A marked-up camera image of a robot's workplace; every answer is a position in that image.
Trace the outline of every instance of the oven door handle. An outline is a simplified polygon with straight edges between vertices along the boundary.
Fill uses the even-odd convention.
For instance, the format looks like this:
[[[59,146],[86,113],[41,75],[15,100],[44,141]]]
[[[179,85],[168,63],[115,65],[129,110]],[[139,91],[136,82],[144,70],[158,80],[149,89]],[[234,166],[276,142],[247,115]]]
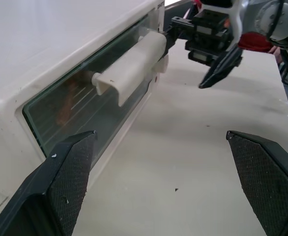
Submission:
[[[150,31],[103,73],[94,74],[92,83],[98,95],[114,87],[119,94],[119,106],[122,106],[163,56],[165,46],[165,36]]]

